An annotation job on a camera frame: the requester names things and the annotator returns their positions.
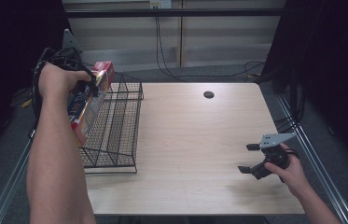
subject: cardboard box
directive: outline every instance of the cardboard box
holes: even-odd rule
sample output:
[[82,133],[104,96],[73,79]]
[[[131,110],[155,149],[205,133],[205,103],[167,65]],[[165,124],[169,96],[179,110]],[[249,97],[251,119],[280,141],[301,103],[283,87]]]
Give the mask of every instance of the cardboard box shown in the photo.
[[86,143],[92,125],[98,117],[101,104],[115,77],[111,62],[98,62],[92,70],[92,73],[97,76],[98,96],[94,97],[89,87],[86,87],[86,90],[79,92],[68,105],[68,116],[78,147],[83,147]]

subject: table top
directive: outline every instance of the table top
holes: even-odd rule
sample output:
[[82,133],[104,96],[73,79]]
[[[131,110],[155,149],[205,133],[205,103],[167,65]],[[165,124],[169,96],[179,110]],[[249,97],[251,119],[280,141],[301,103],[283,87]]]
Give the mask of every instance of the table top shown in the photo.
[[95,214],[304,213],[278,176],[256,180],[237,168],[262,162],[261,151],[245,146],[276,133],[258,85],[143,83],[143,90],[138,173],[87,175]]

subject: gray floor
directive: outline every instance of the gray floor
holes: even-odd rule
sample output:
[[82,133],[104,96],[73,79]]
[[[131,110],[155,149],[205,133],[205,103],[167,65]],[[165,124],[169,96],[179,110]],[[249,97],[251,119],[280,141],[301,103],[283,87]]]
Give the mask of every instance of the gray floor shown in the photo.
[[[172,68],[171,72],[187,82],[244,82],[245,75],[241,74],[233,77],[225,75],[236,74],[244,70],[243,65],[221,65],[204,66],[190,68]],[[176,78],[164,75],[159,70],[146,70],[138,72],[127,72],[127,75],[138,77],[143,82],[174,82]],[[271,83],[260,84],[260,88],[265,97],[266,103],[271,111],[273,119],[281,119],[285,115],[279,106],[276,95],[271,90]],[[21,102],[27,97],[28,92],[21,94],[13,100],[13,105]],[[35,121],[33,110],[30,106],[22,108],[15,106],[13,118],[7,125],[4,133],[0,136],[0,192],[6,184],[17,160],[28,141],[28,132]],[[317,151],[322,163],[327,168],[333,182],[337,185],[343,198],[348,202],[348,152],[345,144],[339,137],[332,136],[328,131],[328,124],[317,108],[313,107],[312,102],[307,102],[304,117],[301,120],[305,132],[310,138],[315,150]],[[313,187],[320,194],[322,199],[329,206],[329,198],[320,184],[312,166],[310,165],[304,152],[301,150],[299,142],[290,140],[288,143],[299,151],[304,171],[312,183]],[[14,196],[11,206],[7,209],[7,214],[3,223],[28,223],[29,208],[25,193],[25,182],[21,185]],[[268,216],[270,223],[307,223],[304,215],[295,216]],[[99,223],[117,223],[118,217],[97,217]],[[127,217],[121,219],[122,223],[128,220]],[[187,223],[184,217],[142,217],[142,223]],[[218,217],[216,223],[260,223],[257,217]]]

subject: metal wire basket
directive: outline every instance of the metal wire basket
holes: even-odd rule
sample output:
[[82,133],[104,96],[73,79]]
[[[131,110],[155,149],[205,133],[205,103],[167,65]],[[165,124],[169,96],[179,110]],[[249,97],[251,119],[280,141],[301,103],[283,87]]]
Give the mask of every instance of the metal wire basket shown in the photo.
[[86,174],[137,173],[139,113],[144,98],[139,79],[116,74],[84,147]]

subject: human hand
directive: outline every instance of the human hand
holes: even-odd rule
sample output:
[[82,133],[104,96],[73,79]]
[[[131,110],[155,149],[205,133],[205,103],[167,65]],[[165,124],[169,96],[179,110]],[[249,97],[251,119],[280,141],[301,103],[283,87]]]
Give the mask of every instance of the human hand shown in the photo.
[[91,77],[85,71],[66,71],[46,63],[39,78],[40,95],[44,99],[49,97],[66,99],[79,80],[91,81]]
[[[289,149],[285,144],[281,144],[283,149]],[[304,171],[302,170],[301,162],[294,155],[288,155],[289,166],[286,169],[266,162],[264,167],[271,171],[273,174],[279,175],[289,187],[290,192],[299,197],[302,192],[309,189],[311,186],[305,177]]]

